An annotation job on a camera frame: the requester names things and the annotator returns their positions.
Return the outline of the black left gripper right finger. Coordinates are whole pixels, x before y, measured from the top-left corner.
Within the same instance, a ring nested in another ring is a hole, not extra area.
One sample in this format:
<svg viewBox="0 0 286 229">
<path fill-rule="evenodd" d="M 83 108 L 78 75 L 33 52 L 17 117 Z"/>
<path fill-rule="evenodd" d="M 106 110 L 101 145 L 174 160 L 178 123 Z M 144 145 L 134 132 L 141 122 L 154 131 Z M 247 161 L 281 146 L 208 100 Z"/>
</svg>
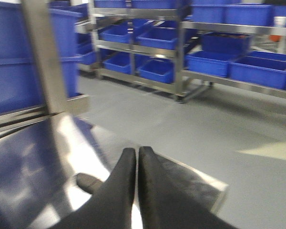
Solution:
<svg viewBox="0 0 286 229">
<path fill-rule="evenodd" d="M 139 149 L 138 197 L 145 229 L 232 229 L 167 176 L 150 146 Z"/>
</svg>

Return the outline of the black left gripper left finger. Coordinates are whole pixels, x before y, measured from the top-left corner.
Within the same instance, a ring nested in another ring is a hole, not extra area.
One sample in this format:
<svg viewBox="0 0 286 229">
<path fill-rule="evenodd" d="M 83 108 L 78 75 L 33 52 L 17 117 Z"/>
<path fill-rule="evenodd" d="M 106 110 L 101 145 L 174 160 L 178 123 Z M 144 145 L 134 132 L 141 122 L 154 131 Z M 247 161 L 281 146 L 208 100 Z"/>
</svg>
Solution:
<svg viewBox="0 0 286 229">
<path fill-rule="evenodd" d="M 56 229 L 130 229 L 135 194 L 136 153 L 125 148 L 107 180 Z"/>
</svg>

